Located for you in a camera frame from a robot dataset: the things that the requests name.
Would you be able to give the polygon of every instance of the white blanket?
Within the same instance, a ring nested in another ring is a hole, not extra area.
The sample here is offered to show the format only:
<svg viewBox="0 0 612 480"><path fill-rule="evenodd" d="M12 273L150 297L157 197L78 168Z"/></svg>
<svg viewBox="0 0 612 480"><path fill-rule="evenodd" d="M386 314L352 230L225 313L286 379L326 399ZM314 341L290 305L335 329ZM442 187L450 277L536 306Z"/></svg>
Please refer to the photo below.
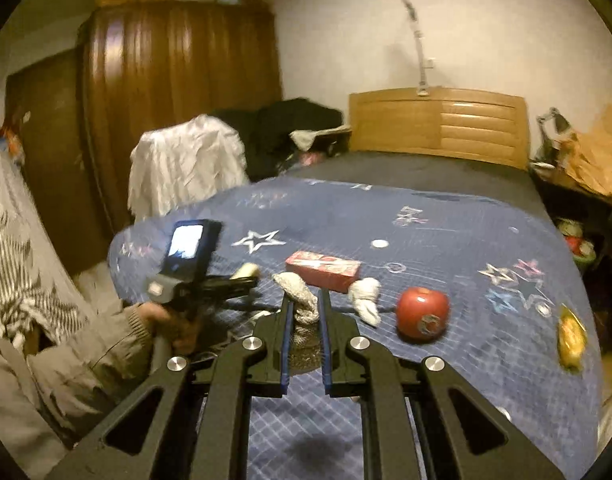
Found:
<svg viewBox="0 0 612 480"><path fill-rule="evenodd" d="M95 314L55 253L19 170L0 152L0 336L20 349L35 321L58 344Z"/></svg>
<svg viewBox="0 0 612 480"><path fill-rule="evenodd" d="M131 161L128 207L136 221L248 183L237 131L207 115L144 133Z"/></svg>

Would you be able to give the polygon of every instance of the cardboard box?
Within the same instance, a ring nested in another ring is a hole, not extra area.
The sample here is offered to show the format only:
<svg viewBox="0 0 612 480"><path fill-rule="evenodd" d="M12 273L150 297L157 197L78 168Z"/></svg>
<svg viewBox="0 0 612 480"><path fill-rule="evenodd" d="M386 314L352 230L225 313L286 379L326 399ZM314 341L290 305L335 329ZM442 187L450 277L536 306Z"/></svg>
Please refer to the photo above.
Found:
<svg viewBox="0 0 612 480"><path fill-rule="evenodd" d="M297 251L286 260L286 270L300 275L307 285L345 294L350 284L358 279L361 264L356 260Z"/></svg>

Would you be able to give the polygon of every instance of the metal bolt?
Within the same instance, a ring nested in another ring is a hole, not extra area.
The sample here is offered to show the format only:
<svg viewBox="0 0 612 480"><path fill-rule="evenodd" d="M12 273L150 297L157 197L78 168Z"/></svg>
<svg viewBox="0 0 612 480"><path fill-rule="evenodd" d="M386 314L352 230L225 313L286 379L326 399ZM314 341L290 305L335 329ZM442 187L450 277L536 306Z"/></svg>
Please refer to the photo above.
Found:
<svg viewBox="0 0 612 480"><path fill-rule="evenodd" d="M364 336L353 337L350 340L350 346L355 350L366 350L371 345L371 340Z"/></svg>
<svg viewBox="0 0 612 480"><path fill-rule="evenodd" d="M183 370L184 368L186 368L187 364L188 364L188 361L186 361L185 358L183 358L182 356L175 356L175 357L171 357L168 360L168 363L166 364L166 366L171 372L179 372L180 370Z"/></svg>
<svg viewBox="0 0 612 480"><path fill-rule="evenodd" d="M257 350L262 346L262 340L259 337L250 336L241 342L246 350Z"/></svg>
<svg viewBox="0 0 612 480"><path fill-rule="evenodd" d="M444 369L444 365L446 363L441 357L432 356L426 359L424 364L426 365L426 368L428 368L430 371L439 372L440 370Z"/></svg>

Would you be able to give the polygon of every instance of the phone screen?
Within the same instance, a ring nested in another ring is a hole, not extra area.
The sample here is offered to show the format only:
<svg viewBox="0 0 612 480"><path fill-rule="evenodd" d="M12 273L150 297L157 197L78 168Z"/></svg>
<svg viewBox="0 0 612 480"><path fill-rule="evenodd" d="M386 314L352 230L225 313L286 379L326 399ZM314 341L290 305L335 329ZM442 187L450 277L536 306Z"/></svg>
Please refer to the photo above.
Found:
<svg viewBox="0 0 612 480"><path fill-rule="evenodd" d="M199 240L202 238L204 226L202 225L180 225L175 229L170 241L168 256L191 260L197 253Z"/></svg>

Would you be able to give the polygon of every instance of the smartphone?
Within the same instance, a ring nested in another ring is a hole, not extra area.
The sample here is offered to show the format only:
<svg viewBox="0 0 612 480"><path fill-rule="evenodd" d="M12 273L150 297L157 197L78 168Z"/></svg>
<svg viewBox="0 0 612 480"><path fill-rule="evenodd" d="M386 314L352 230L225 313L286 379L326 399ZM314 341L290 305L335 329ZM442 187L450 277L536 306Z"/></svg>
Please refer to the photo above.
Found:
<svg viewBox="0 0 612 480"><path fill-rule="evenodd" d="M187 283L203 280L221 232L222 223L215 220L176 222L160 274Z"/></svg>

